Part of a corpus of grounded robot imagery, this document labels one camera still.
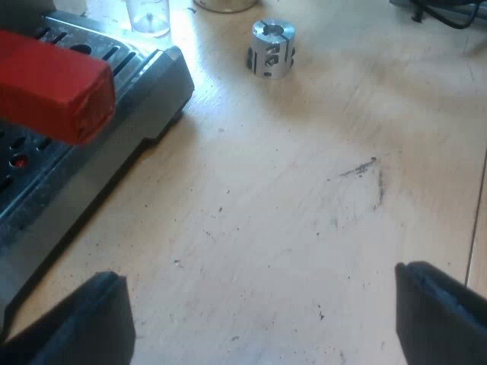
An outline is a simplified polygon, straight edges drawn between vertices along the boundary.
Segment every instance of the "black cable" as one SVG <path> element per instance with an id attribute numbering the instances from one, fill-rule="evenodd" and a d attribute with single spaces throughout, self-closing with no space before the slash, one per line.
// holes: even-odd
<path id="1" fill-rule="evenodd" d="M 427 14 L 430 14 L 432 17 L 439 20 L 441 23 L 446 24 L 447 26 L 455 28 L 455 29 L 468 28 L 473 23 L 477 14 L 479 13 L 480 3 L 481 3 L 481 2 L 476 3 L 475 8 L 473 9 L 472 14 L 470 14 L 469 19 L 468 19 L 468 21 L 466 21 L 466 23 L 459 24 L 459 23 L 455 23 L 454 21 L 451 21 L 450 19 L 447 19 L 443 15 L 441 15 L 438 12 L 436 12 L 435 10 L 431 9 L 429 6 L 424 4 L 422 2 L 422 0 L 410 0 L 410 1 L 414 5 L 416 5 L 419 9 L 421 9 L 422 11 L 424 11 Z"/>

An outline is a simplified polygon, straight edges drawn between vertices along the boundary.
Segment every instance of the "black plastic piece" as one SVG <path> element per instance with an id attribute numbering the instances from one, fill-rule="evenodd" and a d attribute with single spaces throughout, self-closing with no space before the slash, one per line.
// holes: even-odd
<path id="1" fill-rule="evenodd" d="M 427 262 L 398 264 L 396 285 L 408 365 L 487 364 L 487 300 Z"/>
<path id="2" fill-rule="evenodd" d="M 128 365 L 135 328 L 126 279 L 93 276 L 0 348 L 2 365 Z"/>
<path id="3" fill-rule="evenodd" d="M 477 14 L 479 13 L 480 4 L 483 0 L 410 0 L 416 7 L 416 13 L 413 15 L 412 19 L 417 22 L 422 22 L 422 15 L 423 12 L 431 15 L 441 23 L 452 27 L 454 29 L 466 29 L 470 25 L 472 25 L 473 21 L 475 20 Z M 439 8 L 449 8 L 454 6 L 461 6 L 461 5 L 468 5 L 468 4 L 475 4 L 475 7 L 470 13 L 468 19 L 465 23 L 457 23 L 455 21 L 451 21 L 447 17 L 444 17 L 432 7 L 439 7 Z"/>

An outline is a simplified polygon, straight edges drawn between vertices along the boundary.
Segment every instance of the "metal grill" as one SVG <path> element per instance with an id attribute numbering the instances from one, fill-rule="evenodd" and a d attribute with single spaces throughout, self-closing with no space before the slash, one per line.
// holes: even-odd
<path id="1" fill-rule="evenodd" d="M 136 48 L 96 31 L 44 18 L 38 40 L 73 49 L 110 63 L 116 97 L 154 55 L 153 49 Z M 0 220 L 35 189 L 72 147 L 51 141 L 29 129 L 0 120 Z"/>

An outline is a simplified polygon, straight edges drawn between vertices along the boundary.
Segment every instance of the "scratch mark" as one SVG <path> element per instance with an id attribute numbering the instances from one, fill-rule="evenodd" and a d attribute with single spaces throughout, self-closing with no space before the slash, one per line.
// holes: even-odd
<path id="1" fill-rule="evenodd" d="M 359 174 L 363 174 L 363 173 L 366 173 L 368 171 L 368 168 L 370 166 L 372 166 L 374 163 L 376 163 L 377 161 L 377 158 L 376 157 L 372 157 L 371 160 L 367 163 L 363 163 L 362 165 L 356 167 L 355 169 L 353 170 L 350 170 L 350 171 L 346 171 L 344 173 L 341 173 L 340 176 L 341 177 L 347 177 L 353 173 L 359 175 Z"/>
<path id="2" fill-rule="evenodd" d="M 355 86 L 355 89 L 350 94 L 349 99 L 347 100 L 347 102 L 345 103 L 345 106 L 343 107 L 343 112 L 345 112 L 349 108 L 349 105 L 352 102 L 353 97 L 357 94 L 359 87 L 360 87 L 360 82 L 357 84 L 357 86 Z"/>
<path id="3" fill-rule="evenodd" d="M 472 82 L 475 82 L 475 76 L 473 75 L 472 66 L 470 65 L 469 65 L 469 72 L 470 72 L 470 77 L 472 78 Z"/>
<path id="4" fill-rule="evenodd" d="M 386 192 L 384 188 L 384 178 L 382 176 L 382 170 L 379 171 L 378 185 L 379 185 L 379 206 L 381 206 L 382 202 L 384 201 L 384 193 Z"/>
<path id="5" fill-rule="evenodd" d="M 466 36 L 465 45 L 463 46 L 462 56 L 465 55 L 466 47 L 469 44 L 469 36 Z"/>

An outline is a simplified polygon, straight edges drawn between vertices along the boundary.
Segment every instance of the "gray machine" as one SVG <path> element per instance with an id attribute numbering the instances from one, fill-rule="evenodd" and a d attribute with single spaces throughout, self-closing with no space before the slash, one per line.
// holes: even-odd
<path id="1" fill-rule="evenodd" d="M 0 27 L 110 63 L 116 114 L 91 143 L 81 147 L 0 121 L 0 332 L 4 333 L 31 288 L 138 155 L 158 143 L 177 121 L 194 89 L 175 46 L 161 47 L 133 32 L 62 11 L 40 15 L 46 3 L 52 5 L 50 0 L 32 1 L 33 11 L 29 0 L 15 2 L 27 4 L 27 10 L 6 11 L 5 3 L 0 4 L 4 15 Z M 14 165 L 19 156 L 28 161 L 21 169 Z"/>

